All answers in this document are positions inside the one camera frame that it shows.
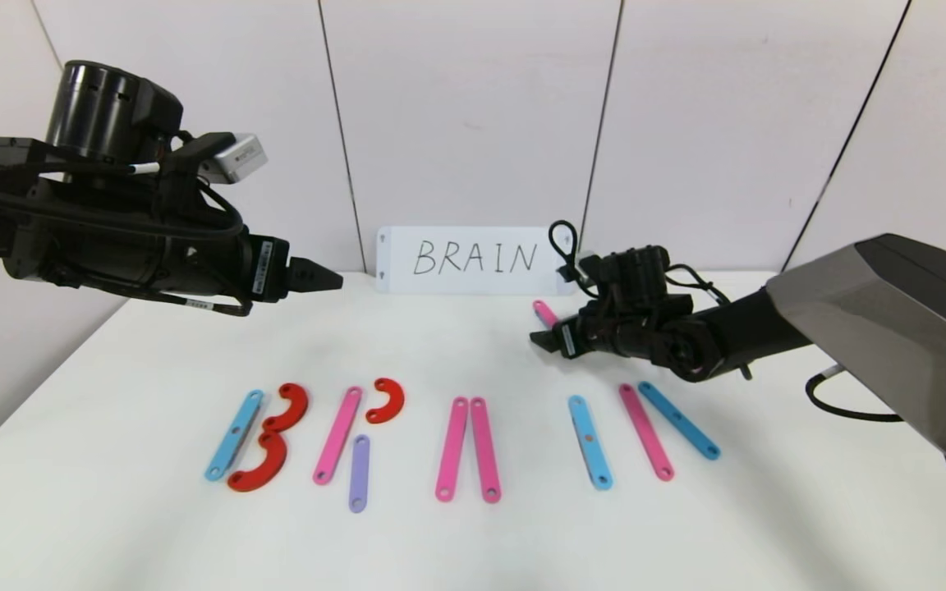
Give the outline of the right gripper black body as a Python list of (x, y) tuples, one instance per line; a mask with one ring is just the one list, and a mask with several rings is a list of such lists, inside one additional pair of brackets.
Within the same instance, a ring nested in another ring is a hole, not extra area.
[(574, 360), (594, 352), (614, 353), (617, 320), (598, 314), (575, 314), (560, 319), (552, 328), (560, 355)]

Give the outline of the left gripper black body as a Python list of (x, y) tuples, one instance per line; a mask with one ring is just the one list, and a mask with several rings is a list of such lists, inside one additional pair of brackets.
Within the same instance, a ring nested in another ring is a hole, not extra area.
[(244, 229), (224, 241), (200, 241), (181, 252), (181, 292), (275, 303), (285, 298), (289, 244)]

